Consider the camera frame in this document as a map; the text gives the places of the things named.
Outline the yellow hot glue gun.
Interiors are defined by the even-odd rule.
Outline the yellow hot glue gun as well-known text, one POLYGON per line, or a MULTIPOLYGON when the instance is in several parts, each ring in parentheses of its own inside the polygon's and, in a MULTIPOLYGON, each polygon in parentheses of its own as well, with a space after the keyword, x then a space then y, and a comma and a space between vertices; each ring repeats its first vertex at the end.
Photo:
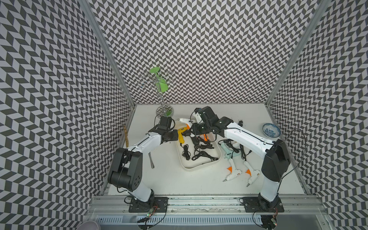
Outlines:
POLYGON ((182 145, 185 143, 185 140, 184 140, 184 137, 183 137, 183 133, 187 131, 187 127, 182 127, 180 129, 177 130, 178 132, 178 140, 179 140, 179 143, 182 145))

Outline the cream plastic storage box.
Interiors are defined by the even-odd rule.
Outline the cream plastic storage box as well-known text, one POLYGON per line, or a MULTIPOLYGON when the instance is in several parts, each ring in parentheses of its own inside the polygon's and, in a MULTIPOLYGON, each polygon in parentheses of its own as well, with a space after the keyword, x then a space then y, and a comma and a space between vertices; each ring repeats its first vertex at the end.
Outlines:
MULTIPOLYGON (((186 124, 176 121, 175 119, 175 129, 178 130, 182 127, 186 127, 186 124)), ((200 144, 194 146, 191 141, 191 137, 194 135, 191 134, 191 129, 189 129, 183 133, 185 140, 184 144, 181 145, 179 140, 175 142, 180 164, 186 171, 194 171, 211 166, 218 163, 222 157, 221 150, 215 142, 215 136, 211 133, 206 135, 209 141, 204 141, 203 134, 198 135, 196 137, 200 141, 200 144)))

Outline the white glue gun grey handle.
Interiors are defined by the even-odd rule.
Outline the white glue gun grey handle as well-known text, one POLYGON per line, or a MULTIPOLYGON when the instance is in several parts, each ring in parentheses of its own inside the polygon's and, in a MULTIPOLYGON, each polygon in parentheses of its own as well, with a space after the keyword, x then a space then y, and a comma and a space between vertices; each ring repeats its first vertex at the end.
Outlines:
POLYGON ((192 121, 188 118, 177 118, 176 121, 186 124, 187 130, 189 130, 193 124, 192 121))

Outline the black hot glue gun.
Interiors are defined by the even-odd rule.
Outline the black hot glue gun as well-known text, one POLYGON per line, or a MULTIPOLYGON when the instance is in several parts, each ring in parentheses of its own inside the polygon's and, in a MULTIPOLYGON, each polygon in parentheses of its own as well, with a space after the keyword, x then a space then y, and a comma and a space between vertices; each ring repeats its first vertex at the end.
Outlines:
POLYGON ((200 141, 197 139, 196 136, 191 137, 191 141, 194 146, 198 146, 200 144, 200 141))

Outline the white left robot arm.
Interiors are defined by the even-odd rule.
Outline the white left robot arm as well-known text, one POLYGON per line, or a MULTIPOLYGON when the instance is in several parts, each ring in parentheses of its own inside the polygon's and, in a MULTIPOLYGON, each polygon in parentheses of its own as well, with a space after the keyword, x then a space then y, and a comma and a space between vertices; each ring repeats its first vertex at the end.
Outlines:
POLYGON ((107 177, 108 183, 128 191, 136 200, 148 202, 153 191, 142 182, 143 157, 165 142, 177 141, 178 131, 171 117, 161 117, 144 138, 127 148, 118 148, 107 177))

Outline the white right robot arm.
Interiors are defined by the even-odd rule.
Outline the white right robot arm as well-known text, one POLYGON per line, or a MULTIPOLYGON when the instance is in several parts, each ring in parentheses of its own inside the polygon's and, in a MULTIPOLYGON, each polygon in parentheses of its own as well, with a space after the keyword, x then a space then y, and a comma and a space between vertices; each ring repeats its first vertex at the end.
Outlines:
POLYGON ((191 133, 202 135, 212 133, 238 142, 257 154, 262 160, 264 182, 259 193, 260 204, 274 205, 283 175, 290 165, 287 146, 284 141, 262 138, 241 127, 228 117, 218 118, 211 107, 196 108, 193 112, 195 122, 189 124, 191 133))

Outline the white glue gun orange trigger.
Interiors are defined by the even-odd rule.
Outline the white glue gun orange trigger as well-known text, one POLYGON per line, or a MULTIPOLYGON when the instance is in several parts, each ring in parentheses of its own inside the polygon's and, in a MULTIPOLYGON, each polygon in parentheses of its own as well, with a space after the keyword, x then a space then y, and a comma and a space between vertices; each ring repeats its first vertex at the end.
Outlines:
POLYGON ((228 162, 230 164, 230 167, 228 168, 230 174, 226 176, 223 182, 231 181, 242 174, 242 171, 236 168, 233 158, 229 158, 228 162))

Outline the small white glue gun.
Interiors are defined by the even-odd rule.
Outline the small white glue gun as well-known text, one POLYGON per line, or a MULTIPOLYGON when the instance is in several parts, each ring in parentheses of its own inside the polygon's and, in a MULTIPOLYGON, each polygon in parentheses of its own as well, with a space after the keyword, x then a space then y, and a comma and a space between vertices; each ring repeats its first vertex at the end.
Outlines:
POLYGON ((252 185, 258 178, 258 176, 261 174, 261 172, 259 170, 255 170, 249 163, 248 161, 244 161, 243 163, 246 168, 247 171, 246 173, 250 176, 250 178, 248 179, 247 182, 247 187, 249 187, 250 185, 252 185))

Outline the metal spoon on table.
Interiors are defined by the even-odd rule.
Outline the metal spoon on table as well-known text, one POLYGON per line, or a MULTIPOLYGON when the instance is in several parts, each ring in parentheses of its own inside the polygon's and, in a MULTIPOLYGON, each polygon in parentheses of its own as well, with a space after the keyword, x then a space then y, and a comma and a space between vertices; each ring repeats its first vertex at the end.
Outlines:
POLYGON ((155 165, 153 163, 152 156, 151 156, 151 153, 150 152, 148 153, 148 156, 149 156, 149 160, 150 160, 150 166, 151 166, 152 169, 154 169, 155 168, 155 165))

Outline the blue white ceramic bowl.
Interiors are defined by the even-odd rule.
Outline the blue white ceramic bowl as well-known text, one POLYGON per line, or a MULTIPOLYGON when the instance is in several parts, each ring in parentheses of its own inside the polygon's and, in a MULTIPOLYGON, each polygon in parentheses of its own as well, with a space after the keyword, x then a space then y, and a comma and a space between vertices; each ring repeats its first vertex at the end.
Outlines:
POLYGON ((279 127, 272 123, 265 123, 262 126, 263 133, 270 138, 278 138, 281 135, 279 127))

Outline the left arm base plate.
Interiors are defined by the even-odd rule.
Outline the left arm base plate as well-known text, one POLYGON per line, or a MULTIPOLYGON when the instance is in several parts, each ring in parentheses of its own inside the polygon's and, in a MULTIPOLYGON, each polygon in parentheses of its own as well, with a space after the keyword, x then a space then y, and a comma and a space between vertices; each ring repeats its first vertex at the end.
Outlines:
POLYGON ((136 199, 131 199, 129 203, 129 213, 148 213, 154 210, 155 213, 165 213, 167 211, 168 197, 150 198, 148 202, 142 202, 136 199))

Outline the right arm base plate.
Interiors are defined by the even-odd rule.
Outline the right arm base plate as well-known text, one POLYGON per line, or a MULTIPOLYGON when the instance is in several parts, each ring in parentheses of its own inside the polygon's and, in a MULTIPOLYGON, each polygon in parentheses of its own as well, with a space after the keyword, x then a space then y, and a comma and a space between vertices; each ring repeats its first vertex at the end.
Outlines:
POLYGON ((241 200, 247 213, 285 212, 279 196, 276 196, 276 198, 271 202, 261 196, 242 197, 241 200))

